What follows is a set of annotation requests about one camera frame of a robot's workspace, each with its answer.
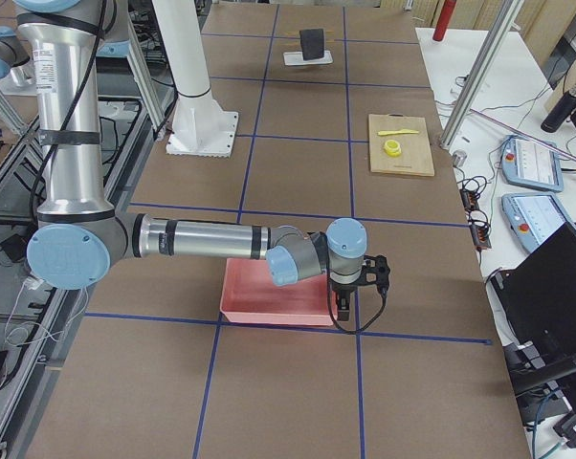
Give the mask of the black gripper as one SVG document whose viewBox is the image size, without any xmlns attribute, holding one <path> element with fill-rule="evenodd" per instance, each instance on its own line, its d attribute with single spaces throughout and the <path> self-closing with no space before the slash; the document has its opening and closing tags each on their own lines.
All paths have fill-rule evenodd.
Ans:
<svg viewBox="0 0 576 459">
<path fill-rule="evenodd" d="M 351 297 L 358 286 L 354 283 L 342 284 L 333 279 L 330 280 L 330 286 L 335 298 L 335 319 L 349 319 Z"/>
</svg>

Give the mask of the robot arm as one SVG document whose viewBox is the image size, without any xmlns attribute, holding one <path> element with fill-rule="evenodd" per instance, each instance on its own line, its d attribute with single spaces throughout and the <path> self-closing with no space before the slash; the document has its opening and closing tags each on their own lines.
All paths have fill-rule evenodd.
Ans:
<svg viewBox="0 0 576 459">
<path fill-rule="evenodd" d="M 117 262 L 202 255 L 263 259 L 278 286 L 324 275 L 328 314 L 349 316 L 352 294 L 366 284 L 371 258 L 365 228 L 342 218 L 324 232 L 266 228 L 119 213 L 103 187 L 96 57 L 103 45 L 126 50 L 123 1 L 20 1 L 19 31 L 31 42 L 46 197 L 27 247 L 33 273 L 62 290 L 86 288 Z"/>
</svg>

